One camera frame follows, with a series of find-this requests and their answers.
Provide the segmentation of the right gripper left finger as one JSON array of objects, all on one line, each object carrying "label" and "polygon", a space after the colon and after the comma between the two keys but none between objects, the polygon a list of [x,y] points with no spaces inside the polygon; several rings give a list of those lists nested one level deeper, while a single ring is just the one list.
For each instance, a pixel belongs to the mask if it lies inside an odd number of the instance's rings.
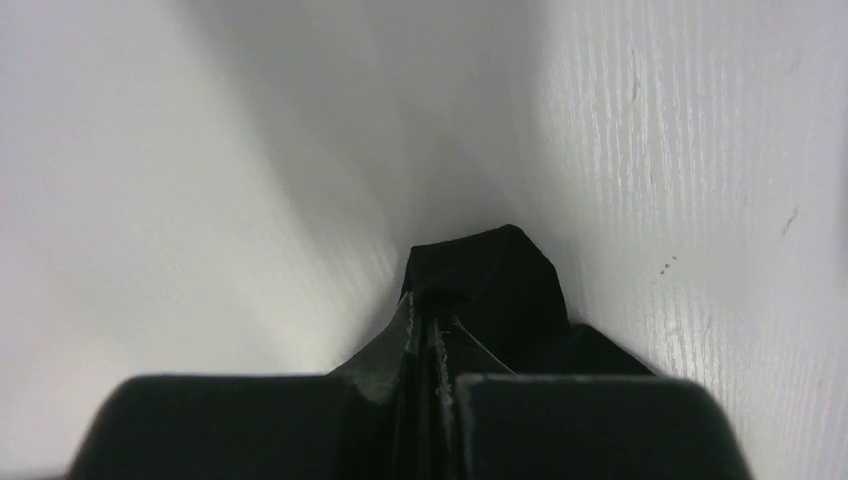
[{"label": "right gripper left finger", "polygon": [[103,403],[72,479],[412,479],[414,299],[317,376],[136,376]]}]

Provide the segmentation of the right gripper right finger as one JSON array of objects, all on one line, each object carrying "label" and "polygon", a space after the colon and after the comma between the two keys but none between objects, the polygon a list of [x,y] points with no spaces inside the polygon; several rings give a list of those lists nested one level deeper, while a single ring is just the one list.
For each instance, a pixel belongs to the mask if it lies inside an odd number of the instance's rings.
[{"label": "right gripper right finger", "polygon": [[702,386],[650,375],[519,374],[456,318],[433,324],[440,479],[748,479]]}]

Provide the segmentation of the black t shirt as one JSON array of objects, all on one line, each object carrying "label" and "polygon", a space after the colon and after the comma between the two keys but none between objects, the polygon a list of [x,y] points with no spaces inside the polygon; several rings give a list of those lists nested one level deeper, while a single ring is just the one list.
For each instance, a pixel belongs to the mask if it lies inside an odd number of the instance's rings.
[{"label": "black t shirt", "polygon": [[514,225],[411,249],[402,290],[427,318],[454,318],[519,374],[651,370],[593,327],[570,321],[554,265]]}]

